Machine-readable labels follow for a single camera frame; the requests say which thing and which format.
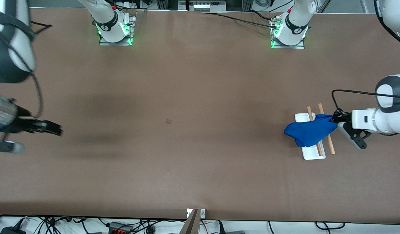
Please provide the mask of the blue cloth towel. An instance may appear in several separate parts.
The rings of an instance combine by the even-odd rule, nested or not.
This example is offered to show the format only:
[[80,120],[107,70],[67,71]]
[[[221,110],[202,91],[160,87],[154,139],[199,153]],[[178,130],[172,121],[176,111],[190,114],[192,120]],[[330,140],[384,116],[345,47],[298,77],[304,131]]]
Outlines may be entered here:
[[284,134],[293,138],[299,147],[317,145],[322,139],[334,132],[338,124],[332,121],[332,115],[318,114],[314,121],[290,123]]

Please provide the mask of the black red power box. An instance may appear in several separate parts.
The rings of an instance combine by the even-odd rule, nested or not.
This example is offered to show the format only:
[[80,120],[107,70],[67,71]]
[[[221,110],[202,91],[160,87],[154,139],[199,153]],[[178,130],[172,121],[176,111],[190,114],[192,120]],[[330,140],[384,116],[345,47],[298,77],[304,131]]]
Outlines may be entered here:
[[109,224],[108,234],[131,234],[132,225],[126,225],[119,222],[111,222]]

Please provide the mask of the white control device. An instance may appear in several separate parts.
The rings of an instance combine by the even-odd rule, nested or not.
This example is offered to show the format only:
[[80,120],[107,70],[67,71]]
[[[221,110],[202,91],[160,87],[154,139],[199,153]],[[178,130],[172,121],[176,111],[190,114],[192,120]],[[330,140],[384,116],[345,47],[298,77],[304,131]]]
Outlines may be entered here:
[[186,9],[186,2],[190,11],[196,12],[225,12],[226,0],[179,0],[179,9]]

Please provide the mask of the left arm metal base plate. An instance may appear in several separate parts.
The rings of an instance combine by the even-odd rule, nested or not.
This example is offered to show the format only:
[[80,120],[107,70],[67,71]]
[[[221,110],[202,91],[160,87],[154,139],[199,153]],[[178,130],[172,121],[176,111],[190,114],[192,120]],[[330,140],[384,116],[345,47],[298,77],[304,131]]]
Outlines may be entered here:
[[308,25],[297,27],[289,24],[286,17],[277,15],[269,20],[271,48],[304,49]]

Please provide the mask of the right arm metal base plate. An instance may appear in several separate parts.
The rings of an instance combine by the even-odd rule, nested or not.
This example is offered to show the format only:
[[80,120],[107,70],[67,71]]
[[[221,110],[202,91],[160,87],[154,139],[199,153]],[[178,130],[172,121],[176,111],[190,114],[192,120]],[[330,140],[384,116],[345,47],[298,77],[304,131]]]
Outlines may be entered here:
[[99,45],[131,46],[133,44],[135,22],[135,15],[126,13],[125,16],[113,26],[111,31],[105,32],[98,27],[98,33],[100,35]]

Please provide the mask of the small metal bracket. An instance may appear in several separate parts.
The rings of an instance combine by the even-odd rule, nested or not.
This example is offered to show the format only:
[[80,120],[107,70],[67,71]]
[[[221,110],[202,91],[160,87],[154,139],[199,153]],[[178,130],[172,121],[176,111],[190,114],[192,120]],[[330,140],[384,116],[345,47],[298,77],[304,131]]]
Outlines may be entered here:
[[[191,215],[193,209],[187,209],[187,218]],[[200,209],[198,212],[200,214],[201,219],[206,219],[206,209]]]

